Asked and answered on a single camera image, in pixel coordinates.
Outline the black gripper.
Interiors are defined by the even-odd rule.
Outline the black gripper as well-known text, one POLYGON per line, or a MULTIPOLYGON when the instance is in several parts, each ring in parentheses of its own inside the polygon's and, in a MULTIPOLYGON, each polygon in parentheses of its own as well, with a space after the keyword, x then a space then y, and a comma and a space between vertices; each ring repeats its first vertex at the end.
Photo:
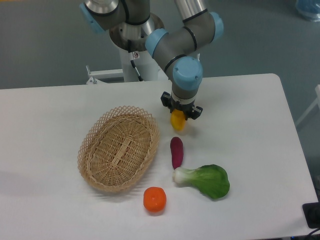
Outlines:
POLYGON ((182 99, 175 96, 171 96, 170 93, 164 91, 160 97, 162 105, 169 108, 169 112, 172 113, 174 110, 178 110, 184 113, 185 120, 188 119, 196 120, 201 116, 203 108, 200 106, 194 106, 195 97, 182 99))

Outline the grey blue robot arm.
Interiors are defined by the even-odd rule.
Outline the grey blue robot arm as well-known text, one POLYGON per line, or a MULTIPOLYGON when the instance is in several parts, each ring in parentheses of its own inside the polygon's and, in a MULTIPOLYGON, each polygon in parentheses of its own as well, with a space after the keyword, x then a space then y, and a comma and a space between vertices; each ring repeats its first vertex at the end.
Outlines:
POLYGON ((95 32, 109 33, 125 82, 154 81, 162 70, 172 86, 161 95, 163 106, 195 120, 203 111, 195 105, 203 67, 191 54, 219 38, 224 24, 202 0, 177 0, 175 5, 183 26, 172 33, 151 12, 148 0, 85 0, 79 7, 95 32))

